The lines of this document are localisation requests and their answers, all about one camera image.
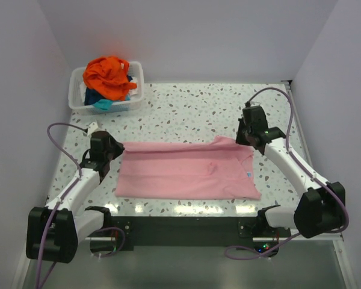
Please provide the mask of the pink t shirt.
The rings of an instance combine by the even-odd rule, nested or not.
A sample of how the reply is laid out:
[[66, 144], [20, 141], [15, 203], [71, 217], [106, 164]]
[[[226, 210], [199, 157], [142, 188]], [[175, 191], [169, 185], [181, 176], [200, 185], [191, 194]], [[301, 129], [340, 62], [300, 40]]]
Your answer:
[[253, 150], [217, 136], [210, 143], [127, 142], [117, 197], [254, 199]]

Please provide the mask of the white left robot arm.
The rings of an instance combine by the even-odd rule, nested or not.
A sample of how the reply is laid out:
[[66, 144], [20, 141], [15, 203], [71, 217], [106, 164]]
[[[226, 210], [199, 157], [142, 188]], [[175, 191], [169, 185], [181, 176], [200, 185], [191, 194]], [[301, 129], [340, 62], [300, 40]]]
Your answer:
[[44, 207], [34, 207], [28, 215], [26, 256], [45, 261], [69, 263], [78, 244], [92, 233], [108, 235], [113, 228], [108, 208], [81, 205], [107, 176], [110, 164], [124, 151], [122, 143], [106, 131], [91, 134], [90, 148], [67, 187]]

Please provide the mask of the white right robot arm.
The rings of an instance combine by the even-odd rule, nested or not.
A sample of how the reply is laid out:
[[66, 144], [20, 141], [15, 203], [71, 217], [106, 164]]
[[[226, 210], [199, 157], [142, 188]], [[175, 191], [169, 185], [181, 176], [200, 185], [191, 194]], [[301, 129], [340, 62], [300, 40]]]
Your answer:
[[348, 225], [343, 185], [329, 182], [297, 155], [282, 130], [268, 126], [261, 106], [246, 103], [236, 143], [253, 147], [274, 163], [300, 198], [296, 208], [274, 205], [261, 209], [254, 231], [268, 237], [277, 228], [296, 229], [303, 237], [312, 238]]

